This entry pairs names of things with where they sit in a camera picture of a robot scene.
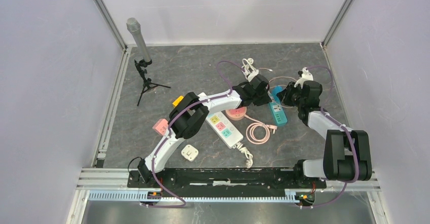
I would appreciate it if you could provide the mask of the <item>light blue plug adapter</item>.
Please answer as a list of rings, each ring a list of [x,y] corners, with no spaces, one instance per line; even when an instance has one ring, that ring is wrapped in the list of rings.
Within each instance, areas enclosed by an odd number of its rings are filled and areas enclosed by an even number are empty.
[[[277,96],[278,93],[280,93],[282,91],[283,91],[283,87],[282,86],[274,86],[271,89],[271,94],[275,97],[275,96]]]

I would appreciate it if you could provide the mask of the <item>pink round socket base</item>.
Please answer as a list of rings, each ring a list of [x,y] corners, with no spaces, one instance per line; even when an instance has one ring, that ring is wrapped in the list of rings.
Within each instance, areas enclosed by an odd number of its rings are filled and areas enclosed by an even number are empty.
[[[239,121],[245,117],[246,111],[246,107],[240,107],[236,109],[225,110],[225,114],[230,120]]]

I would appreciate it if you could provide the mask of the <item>teal power strip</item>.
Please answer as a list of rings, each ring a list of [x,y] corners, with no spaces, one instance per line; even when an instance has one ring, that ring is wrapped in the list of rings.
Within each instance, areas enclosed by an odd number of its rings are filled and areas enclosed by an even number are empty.
[[[280,127],[286,125],[288,120],[281,105],[281,102],[279,101],[279,99],[276,99],[270,92],[268,92],[268,95],[271,99],[271,102],[269,103],[269,108],[272,112],[272,116],[274,118],[276,126]]]

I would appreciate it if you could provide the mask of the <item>white power strip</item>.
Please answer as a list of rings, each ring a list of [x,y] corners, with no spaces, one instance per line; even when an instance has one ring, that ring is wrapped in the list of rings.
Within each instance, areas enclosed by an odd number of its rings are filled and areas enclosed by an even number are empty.
[[[206,122],[228,148],[236,148],[236,145],[243,140],[243,135],[223,112],[237,109],[241,104],[241,98],[235,91],[232,91],[231,94],[228,94],[228,92],[225,91],[209,96],[202,92],[197,96],[201,101],[208,100],[203,103],[209,110],[209,114],[205,119]]]

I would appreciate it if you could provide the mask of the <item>yellow cube socket adapter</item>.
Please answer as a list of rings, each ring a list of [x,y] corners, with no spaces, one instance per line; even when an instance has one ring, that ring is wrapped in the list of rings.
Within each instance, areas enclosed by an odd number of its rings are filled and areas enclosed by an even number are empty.
[[[183,100],[184,96],[179,96],[173,103],[173,107],[177,107],[179,105],[179,103]]]

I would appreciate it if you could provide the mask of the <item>white plug adapter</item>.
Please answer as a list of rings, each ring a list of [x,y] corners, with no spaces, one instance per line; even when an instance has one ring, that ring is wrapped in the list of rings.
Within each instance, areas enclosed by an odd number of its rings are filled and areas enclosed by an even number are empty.
[[[181,155],[188,161],[193,162],[199,155],[198,149],[187,144],[181,151]]]

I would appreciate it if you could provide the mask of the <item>pink cube socket adapter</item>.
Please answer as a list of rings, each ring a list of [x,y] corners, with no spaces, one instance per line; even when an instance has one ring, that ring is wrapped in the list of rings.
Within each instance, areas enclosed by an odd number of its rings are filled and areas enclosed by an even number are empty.
[[[159,135],[163,136],[168,128],[168,121],[166,119],[159,119],[152,129],[157,132]]]

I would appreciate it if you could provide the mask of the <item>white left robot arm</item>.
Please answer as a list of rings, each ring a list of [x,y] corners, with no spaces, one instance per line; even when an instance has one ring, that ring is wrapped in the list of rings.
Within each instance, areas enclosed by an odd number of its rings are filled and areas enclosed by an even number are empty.
[[[183,141],[199,132],[207,116],[250,104],[268,104],[271,102],[268,91],[268,79],[257,75],[225,92],[202,96],[187,93],[169,114],[168,127],[160,142],[139,163],[140,181],[147,187],[154,187],[159,182],[159,172],[165,168],[172,153]]]

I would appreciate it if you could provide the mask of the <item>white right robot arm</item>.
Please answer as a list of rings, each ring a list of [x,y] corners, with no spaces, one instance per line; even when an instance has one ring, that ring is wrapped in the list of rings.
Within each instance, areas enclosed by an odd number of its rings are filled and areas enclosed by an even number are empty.
[[[324,155],[317,160],[299,160],[293,182],[305,188],[313,178],[343,182],[367,181],[372,176],[369,136],[366,131],[353,130],[341,124],[320,107],[323,87],[315,81],[290,82],[277,93],[286,106],[298,110],[298,118],[325,140]]]

